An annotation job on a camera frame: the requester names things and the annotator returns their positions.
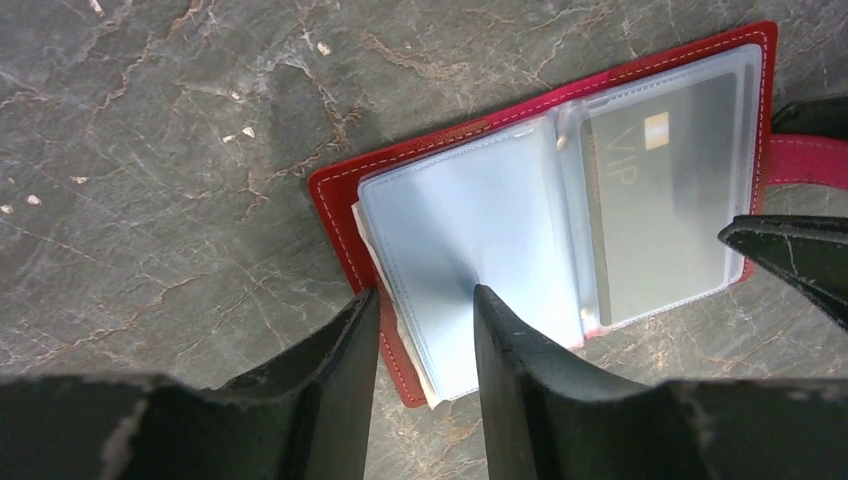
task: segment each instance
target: wallet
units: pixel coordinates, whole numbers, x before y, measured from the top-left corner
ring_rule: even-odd
[[[380,290],[403,403],[476,388],[478,283],[577,348],[745,280],[716,235],[766,184],[848,183],[820,159],[845,142],[771,136],[776,40],[748,25],[316,171],[348,281]]]

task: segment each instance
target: red wallet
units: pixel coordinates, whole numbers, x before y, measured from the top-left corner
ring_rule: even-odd
[[[848,186],[848,175],[832,174],[836,157],[848,154],[845,151],[845,142],[801,135],[770,136],[769,119],[776,43],[777,25],[772,22],[755,23],[636,60],[499,112],[316,171],[309,179],[309,189],[353,290],[359,292],[364,288],[378,287],[381,290],[381,298],[388,299],[384,287],[380,285],[369,252],[359,236],[352,212],[353,204],[358,201],[357,188],[363,177],[511,125],[552,105],[747,44],[759,45],[762,50],[752,213],[760,210],[767,184],[813,183],[843,188]],[[742,280],[750,274],[751,264],[746,262]],[[426,403],[423,389],[398,335],[394,309],[388,301],[382,303],[381,353],[404,405],[421,406]]]

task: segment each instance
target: gray marble countertop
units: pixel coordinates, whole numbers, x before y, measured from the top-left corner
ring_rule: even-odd
[[[344,158],[761,19],[775,105],[848,90],[844,0],[60,0],[0,14],[0,373],[196,386],[351,296],[306,192]],[[768,191],[844,215],[848,194]],[[583,354],[644,382],[848,373],[848,336],[764,272]],[[366,478],[486,478],[479,402],[408,410],[378,371]]]

